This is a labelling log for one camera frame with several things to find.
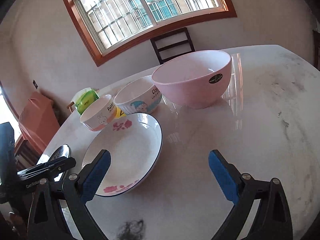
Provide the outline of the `small white rabbit bowl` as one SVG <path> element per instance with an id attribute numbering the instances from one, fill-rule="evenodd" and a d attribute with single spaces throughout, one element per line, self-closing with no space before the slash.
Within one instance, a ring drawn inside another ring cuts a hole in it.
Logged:
<path id="1" fill-rule="evenodd" d="M 80 122 L 90 131 L 96 132 L 113 121 L 117 113 L 112 95 L 107 94 L 93 102 L 80 116 Z"/>

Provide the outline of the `black wall switch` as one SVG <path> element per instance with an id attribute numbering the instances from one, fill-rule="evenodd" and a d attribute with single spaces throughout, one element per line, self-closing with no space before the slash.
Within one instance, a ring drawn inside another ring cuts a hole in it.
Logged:
<path id="1" fill-rule="evenodd" d="M 38 85 L 37 85 L 37 83 L 36 83 L 35 80 L 33 80 L 33 85 L 34 85 L 34 87 L 35 87 L 36 89 L 38 88 Z"/>

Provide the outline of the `light wooden chair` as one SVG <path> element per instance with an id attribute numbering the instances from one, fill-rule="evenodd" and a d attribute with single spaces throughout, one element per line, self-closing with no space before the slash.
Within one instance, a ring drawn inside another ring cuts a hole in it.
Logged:
<path id="1" fill-rule="evenodd" d="M 69 109 L 69 111 L 72 113 L 74 111 L 73 107 L 74 107 L 75 103 L 73 101 L 70 102 L 70 104 L 67 106 L 67 108 Z"/>

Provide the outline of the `white ribbed cartoon bowl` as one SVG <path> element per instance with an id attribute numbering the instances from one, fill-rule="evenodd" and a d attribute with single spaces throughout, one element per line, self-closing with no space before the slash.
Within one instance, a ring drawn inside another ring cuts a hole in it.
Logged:
<path id="1" fill-rule="evenodd" d="M 162 100 L 162 94 L 154 85 L 151 75 L 132 81 L 114 98 L 115 105 L 126 115 L 151 114 Z"/>

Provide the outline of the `wood framed barred window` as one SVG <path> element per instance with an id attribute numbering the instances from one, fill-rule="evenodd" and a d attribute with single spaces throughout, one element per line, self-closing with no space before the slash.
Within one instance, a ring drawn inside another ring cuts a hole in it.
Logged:
<path id="1" fill-rule="evenodd" d="M 232 0 L 63 0 L 97 66 L 156 36 L 235 18 Z"/>

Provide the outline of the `green tissue pack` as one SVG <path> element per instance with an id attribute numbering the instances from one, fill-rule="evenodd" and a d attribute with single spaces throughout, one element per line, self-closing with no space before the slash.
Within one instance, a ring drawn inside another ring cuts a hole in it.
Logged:
<path id="1" fill-rule="evenodd" d="M 98 94 L 92 88 L 84 88 L 78 91 L 72 98 L 75 108 L 80 115 L 96 100 L 99 99 Z"/>

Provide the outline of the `orange cloth covered furniture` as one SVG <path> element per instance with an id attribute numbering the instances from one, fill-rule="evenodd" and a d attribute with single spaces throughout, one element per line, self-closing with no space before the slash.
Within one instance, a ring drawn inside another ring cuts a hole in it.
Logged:
<path id="1" fill-rule="evenodd" d="M 33 92 L 18 119 L 18 125 L 23 139 L 29 141 L 41 155 L 60 128 L 53 111 L 53 101 Z"/>

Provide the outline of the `large pink bowl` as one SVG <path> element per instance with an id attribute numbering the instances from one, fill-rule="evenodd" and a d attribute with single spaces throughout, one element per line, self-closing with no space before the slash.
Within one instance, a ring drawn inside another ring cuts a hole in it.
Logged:
<path id="1" fill-rule="evenodd" d="M 231 73 L 231 55 L 221 50 L 201 50 L 162 64 L 151 79 L 171 102 L 203 109 L 227 90 Z"/>

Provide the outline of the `dark wooden bench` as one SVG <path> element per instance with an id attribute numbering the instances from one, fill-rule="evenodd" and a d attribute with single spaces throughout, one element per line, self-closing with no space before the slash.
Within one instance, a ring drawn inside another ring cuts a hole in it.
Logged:
<path id="1" fill-rule="evenodd" d="M 35 166 L 39 161 L 40 154 L 33 148 L 28 140 L 20 135 L 15 142 L 14 158 L 17 171 Z"/>

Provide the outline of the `dark wooden chair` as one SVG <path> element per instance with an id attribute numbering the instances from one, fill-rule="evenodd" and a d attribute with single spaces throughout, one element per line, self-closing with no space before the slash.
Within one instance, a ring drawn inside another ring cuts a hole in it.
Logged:
<path id="1" fill-rule="evenodd" d="M 178 42 L 173 42 L 171 44 L 167 44 L 167 45 L 162 46 L 162 47 L 158 47 L 157 46 L 157 42 L 159 42 L 161 40 L 164 40 L 166 38 L 170 38 L 170 37 L 173 37 L 173 36 L 180 35 L 180 34 L 184 34 L 184 36 L 185 36 L 184 40 L 181 40 L 181 41 L 178 41 Z M 153 37 L 153 38 L 150 39 L 150 42 L 152 44 L 152 47 L 153 47 L 153 49 L 155 51 L 155 54 L 156 54 L 157 59 L 158 59 L 160 64 L 166 63 L 166 62 L 168 62 L 168 61 L 170 61 L 170 60 L 172 60 L 172 59 L 174 59 L 176 57 L 195 52 L 195 47 L 194 47 L 194 44 L 193 44 L 193 42 L 191 40 L 191 36 L 189 34 L 189 31 L 188 31 L 187 27 L 176 29 L 176 30 L 170 31 L 168 33 L 164 33 L 164 34 L 161 34 L 159 36 Z M 172 56 L 166 57 L 166 58 L 163 58 L 161 56 L 161 52 L 164 52 L 164 51 L 167 51 L 167 50 L 171 50 L 171 49 L 174 49 L 174 48 L 177 48 L 177 47 L 180 47 L 180 46 L 184 46 L 184 45 L 188 45 L 190 49 L 188 51 L 183 52 L 183 53 L 172 55 Z"/>

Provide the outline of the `white floral plate blue rim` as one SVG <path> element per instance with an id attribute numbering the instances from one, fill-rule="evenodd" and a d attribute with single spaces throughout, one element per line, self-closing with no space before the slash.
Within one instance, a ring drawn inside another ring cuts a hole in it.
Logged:
<path id="1" fill-rule="evenodd" d="M 100 150 L 111 154 L 111 165 L 96 195 L 114 197 L 137 187 L 152 171 L 162 148 L 162 129 L 153 116 L 135 113 L 113 120 L 91 142 L 82 166 Z"/>

